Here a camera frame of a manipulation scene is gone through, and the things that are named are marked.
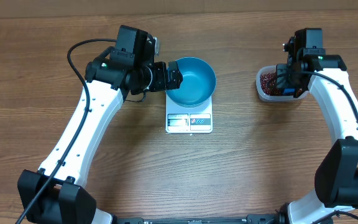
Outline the blue plastic measuring scoop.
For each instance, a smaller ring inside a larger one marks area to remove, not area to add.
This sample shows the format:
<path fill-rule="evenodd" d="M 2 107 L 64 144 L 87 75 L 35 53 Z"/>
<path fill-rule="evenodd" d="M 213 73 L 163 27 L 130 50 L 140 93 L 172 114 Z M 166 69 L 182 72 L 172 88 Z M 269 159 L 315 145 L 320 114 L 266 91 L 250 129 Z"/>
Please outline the blue plastic measuring scoop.
<path fill-rule="evenodd" d="M 291 95 L 294 95 L 294 94 L 295 94 L 295 89 L 294 88 L 285 88 L 282 91 L 282 95 L 284 95 L 284 96 L 291 96 Z"/>

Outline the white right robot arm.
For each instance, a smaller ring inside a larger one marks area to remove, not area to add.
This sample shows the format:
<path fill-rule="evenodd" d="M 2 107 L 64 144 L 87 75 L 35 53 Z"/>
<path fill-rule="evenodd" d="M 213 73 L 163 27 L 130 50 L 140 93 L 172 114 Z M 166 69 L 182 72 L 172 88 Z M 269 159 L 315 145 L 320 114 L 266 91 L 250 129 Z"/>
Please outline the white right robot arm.
<path fill-rule="evenodd" d="M 304 28 L 284 44 L 286 64 L 276 66 L 269 88 L 281 96 L 310 93 L 318 102 L 333 143 L 314 176 L 314 189 L 282 208 L 286 223 L 331 223 L 358 209 L 358 102 L 340 55 L 323 48 L 323 31 Z"/>

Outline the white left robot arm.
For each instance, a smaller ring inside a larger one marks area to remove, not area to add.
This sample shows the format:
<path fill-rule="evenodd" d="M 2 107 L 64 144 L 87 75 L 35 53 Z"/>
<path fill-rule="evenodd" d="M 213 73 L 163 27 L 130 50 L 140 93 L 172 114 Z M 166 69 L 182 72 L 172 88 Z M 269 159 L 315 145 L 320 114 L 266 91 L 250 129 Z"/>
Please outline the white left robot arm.
<path fill-rule="evenodd" d="M 159 41 L 150 33 L 120 26 L 109 46 L 79 75 L 77 107 L 60 140 L 39 168 L 24 170 L 17 182 L 20 220 L 32 223 L 116 223 L 86 191 L 93 157 L 128 95 L 174 90 L 183 80 L 178 64 L 156 62 Z"/>

